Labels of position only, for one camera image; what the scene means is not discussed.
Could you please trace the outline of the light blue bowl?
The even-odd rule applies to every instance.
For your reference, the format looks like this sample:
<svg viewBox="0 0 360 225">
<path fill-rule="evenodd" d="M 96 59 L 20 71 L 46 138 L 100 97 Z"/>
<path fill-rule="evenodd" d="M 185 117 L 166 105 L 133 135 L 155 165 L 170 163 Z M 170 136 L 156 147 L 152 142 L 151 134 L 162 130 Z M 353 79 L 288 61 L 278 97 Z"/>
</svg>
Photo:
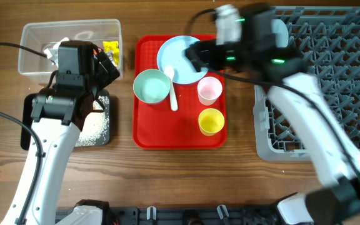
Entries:
<svg viewBox="0 0 360 225">
<path fill-rule="evenodd" d="M 276 46 L 278 48 L 286 48 L 289 42 L 289 33 L 286 24 L 280 19 L 271 21 L 272 33 L 276 37 Z"/>
</svg>

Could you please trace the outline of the white tissue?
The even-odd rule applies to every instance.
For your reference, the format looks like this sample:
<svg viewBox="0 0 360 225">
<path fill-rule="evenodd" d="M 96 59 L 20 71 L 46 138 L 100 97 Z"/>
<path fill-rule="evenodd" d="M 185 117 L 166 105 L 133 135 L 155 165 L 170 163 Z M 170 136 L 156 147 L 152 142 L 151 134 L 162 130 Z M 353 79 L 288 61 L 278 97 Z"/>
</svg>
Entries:
<svg viewBox="0 0 360 225">
<path fill-rule="evenodd" d="M 61 45 L 61 43 L 69 41 L 68 37 L 63 38 L 59 42 L 57 42 L 53 47 L 46 48 L 43 50 L 43 53 L 47 56 L 49 60 L 52 61 L 54 65 L 58 66 L 58 48 Z"/>
</svg>

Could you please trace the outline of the green bowl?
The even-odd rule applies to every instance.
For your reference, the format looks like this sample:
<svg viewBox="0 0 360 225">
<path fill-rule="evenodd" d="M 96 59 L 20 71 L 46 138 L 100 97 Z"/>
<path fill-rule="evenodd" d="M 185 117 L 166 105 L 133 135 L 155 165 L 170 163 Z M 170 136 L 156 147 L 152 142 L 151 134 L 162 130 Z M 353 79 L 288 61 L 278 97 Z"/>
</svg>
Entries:
<svg viewBox="0 0 360 225">
<path fill-rule="evenodd" d="M 134 79 L 134 95 L 143 103 L 159 104 L 169 95 L 170 79 L 160 70 L 147 69 Z"/>
</svg>

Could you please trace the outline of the yellow snack wrapper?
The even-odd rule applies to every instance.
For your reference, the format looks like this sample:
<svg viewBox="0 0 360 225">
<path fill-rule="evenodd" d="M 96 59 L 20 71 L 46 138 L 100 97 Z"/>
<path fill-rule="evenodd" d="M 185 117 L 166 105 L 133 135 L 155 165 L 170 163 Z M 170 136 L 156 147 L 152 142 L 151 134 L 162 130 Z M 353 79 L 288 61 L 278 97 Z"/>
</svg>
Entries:
<svg viewBox="0 0 360 225">
<path fill-rule="evenodd" d="M 115 66 L 119 64 L 119 42 L 118 41 L 103 41 L 104 52 Z"/>
</svg>

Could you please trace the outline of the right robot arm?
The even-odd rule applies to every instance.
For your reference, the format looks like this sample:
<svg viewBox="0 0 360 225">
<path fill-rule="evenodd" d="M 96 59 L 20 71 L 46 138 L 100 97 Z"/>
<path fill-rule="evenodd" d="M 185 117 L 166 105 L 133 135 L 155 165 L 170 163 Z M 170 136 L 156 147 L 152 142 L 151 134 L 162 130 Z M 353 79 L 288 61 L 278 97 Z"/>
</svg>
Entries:
<svg viewBox="0 0 360 225">
<path fill-rule="evenodd" d="M 360 150 L 330 110 L 318 79 L 300 52 L 282 47 L 274 13 L 266 3 L 210 9 L 216 38 L 191 44 L 185 52 L 196 71 L 220 76 L 230 68 L 255 71 L 261 86 L 309 151 L 322 188 L 296 193 L 274 204 L 284 224 L 341 224 L 360 213 Z"/>
</svg>

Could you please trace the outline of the light blue plate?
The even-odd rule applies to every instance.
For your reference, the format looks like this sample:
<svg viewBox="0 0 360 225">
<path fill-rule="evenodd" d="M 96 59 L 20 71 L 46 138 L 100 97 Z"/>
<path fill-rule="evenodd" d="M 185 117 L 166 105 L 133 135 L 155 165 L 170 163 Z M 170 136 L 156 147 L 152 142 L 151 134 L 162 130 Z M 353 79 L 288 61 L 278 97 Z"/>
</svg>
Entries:
<svg viewBox="0 0 360 225">
<path fill-rule="evenodd" d="M 172 66 L 175 72 L 173 83 L 192 84 L 207 74 L 206 68 L 202 68 L 201 72 L 196 72 L 185 55 L 185 50 L 190 44 L 197 41 L 199 41 L 198 38 L 191 36 L 175 36 L 159 48 L 156 59 L 157 66 L 161 71 L 164 71 L 167 66 Z"/>
</svg>

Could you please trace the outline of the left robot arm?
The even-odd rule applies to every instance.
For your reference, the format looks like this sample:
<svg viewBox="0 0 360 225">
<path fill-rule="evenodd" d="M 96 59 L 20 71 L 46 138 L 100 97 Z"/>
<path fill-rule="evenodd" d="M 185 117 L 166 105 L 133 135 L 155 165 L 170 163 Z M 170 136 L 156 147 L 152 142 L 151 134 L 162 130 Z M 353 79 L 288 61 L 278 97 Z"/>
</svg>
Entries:
<svg viewBox="0 0 360 225">
<path fill-rule="evenodd" d="M 31 101 L 31 125 L 0 112 L 31 138 L 24 169 L 3 224 L 55 224 L 59 192 L 70 154 L 99 93 L 120 73 L 89 41 L 63 41 L 58 69 Z"/>
</svg>

